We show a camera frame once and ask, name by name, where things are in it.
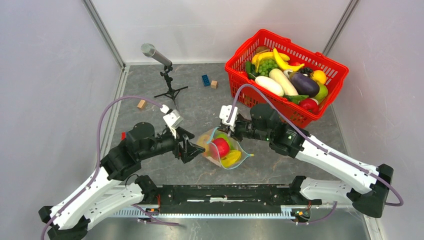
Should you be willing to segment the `clear zip top bag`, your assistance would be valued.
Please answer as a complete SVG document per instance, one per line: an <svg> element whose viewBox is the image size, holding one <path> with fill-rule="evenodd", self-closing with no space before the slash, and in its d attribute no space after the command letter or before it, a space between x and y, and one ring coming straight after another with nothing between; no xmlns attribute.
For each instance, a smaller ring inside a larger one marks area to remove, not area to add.
<svg viewBox="0 0 424 240"><path fill-rule="evenodd" d="M247 153L238 141L218 127L201 134L196 144L205 149L201 154L204 158L226 170L235 169L246 159L254 156L252 153Z"/></svg>

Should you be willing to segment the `green apple toy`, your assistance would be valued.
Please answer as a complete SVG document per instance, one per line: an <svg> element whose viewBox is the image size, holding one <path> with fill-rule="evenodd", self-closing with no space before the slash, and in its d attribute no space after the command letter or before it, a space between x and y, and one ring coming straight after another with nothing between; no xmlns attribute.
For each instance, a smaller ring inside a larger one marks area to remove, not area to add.
<svg viewBox="0 0 424 240"><path fill-rule="evenodd" d="M227 136L227 134L226 134L226 133L221 132L221 133L219 133L218 135L216 135L216 139L219 139L219 138L224 139L224 140L227 142L227 144L229 145L229 148L230 148L230 149L233 149L233 148L234 148L234 146L233 146L233 144L232 144L232 141L230 140L230 138Z"/></svg>

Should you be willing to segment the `red apple toy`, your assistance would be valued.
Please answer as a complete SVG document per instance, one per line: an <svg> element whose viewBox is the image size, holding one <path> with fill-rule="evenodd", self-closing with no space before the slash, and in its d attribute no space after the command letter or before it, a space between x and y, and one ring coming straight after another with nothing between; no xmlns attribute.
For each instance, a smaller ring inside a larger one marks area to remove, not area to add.
<svg viewBox="0 0 424 240"><path fill-rule="evenodd" d="M228 143L223 138L214 139L209 143L209 152L214 159L221 159L230 151Z"/></svg>

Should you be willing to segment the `yellow lemon toy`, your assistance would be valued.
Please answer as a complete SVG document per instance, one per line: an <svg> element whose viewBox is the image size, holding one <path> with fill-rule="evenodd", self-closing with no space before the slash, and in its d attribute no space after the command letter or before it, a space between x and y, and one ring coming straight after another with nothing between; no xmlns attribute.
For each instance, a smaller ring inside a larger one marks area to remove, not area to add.
<svg viewBox="0 0 424 240"><path fill-rule="evenodd" d="M210 147L208 143L209 140L210 140L209 134L202 134L196 141L197 145L205 149L205 151L202 153L204 157L208 157L210 153Z"/></svg>

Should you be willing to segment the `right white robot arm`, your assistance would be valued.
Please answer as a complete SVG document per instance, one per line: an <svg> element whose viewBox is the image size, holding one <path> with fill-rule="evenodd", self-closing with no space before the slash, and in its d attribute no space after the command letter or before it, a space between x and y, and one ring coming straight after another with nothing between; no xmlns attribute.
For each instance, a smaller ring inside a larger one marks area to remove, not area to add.
<svg viewBox="0 0 424 240"><path fill-rule="evenodd" d="M228 125L231 138L267 141L277 154L309 163L338 178L335 181L296 177L294 187L288 191L293 203L346 203L372 218L381 218L389 205L387 198L394 174L391 166L364 163L329 147L308 131L282 122L280 114L266 103L252 107L249 119L231 105L223 106L220 116L222 123Z"/></svg>

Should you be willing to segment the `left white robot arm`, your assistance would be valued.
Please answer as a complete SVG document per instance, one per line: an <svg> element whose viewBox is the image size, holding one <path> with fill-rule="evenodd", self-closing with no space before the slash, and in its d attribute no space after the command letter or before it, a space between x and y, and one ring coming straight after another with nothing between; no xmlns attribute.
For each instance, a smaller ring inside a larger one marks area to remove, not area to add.
<svg viewBox="0 0 424 240"><path fill-rule="evenodd" d="M99 162L92 175L68 198L55 206L43 206L38 214L50 228L51 240L81 240L97 223L116 211L140 202L153 203L158 188L147 175L139 176L124 190L105 199L106 192L141 169L141 161L171 152L187 163L205 148L191 143L194 134L178 127L176 135L166 127L161 134L148 122L139 122Z"/></svg>

